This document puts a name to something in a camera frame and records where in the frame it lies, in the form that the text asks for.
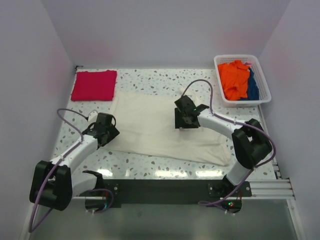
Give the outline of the cream white t-shirt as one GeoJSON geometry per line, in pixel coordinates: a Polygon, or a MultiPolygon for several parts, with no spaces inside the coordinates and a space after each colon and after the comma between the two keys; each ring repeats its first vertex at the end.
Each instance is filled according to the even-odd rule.
{"type": "Polygon", "coordinates": [[[175,127],[175,98],[118,91],[110,114],[119,135],[107,150],[228,166],[227,138],[208,128],[175,127]]]}

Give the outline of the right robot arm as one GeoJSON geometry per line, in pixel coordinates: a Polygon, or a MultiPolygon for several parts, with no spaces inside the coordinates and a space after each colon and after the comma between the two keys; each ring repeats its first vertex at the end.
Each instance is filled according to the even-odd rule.
{"type": "Polygon", "coordinates": [[[176,129],[205,128],[213,130],[232,140],[236,162],[231,170],[213,189],[221,196],[235,196],[241,184],[273,150],[271,141],[256,119],[235,121],[214,113],[209,106],[198,106],[184,95],[174,102],[176,129]]]}

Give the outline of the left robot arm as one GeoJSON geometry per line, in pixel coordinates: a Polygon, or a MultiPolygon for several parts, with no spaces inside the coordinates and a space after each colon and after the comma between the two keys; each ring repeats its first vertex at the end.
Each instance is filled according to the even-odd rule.
{"type": "Polygon", "coordinates": [[[94,114],[73,145],[52,160],[37,163],[29,193],[31,203],[63,211],[77,195],[88,192],[99,196],[103,192],[103,177],[98,172],[85,170],[88,179],[79,183],[72,179],[74,171],[89,155],[120,134],[113,115],[96,111],[94,114]]]}

